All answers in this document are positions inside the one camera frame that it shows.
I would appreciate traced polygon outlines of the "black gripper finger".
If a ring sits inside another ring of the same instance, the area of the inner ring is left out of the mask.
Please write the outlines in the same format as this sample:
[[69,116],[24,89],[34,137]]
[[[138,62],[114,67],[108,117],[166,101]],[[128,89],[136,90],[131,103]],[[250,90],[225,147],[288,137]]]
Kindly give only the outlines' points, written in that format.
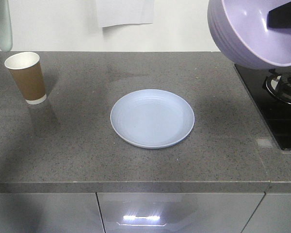
[[275,29],[291,29],[291,1],[269,11],[268,26]]

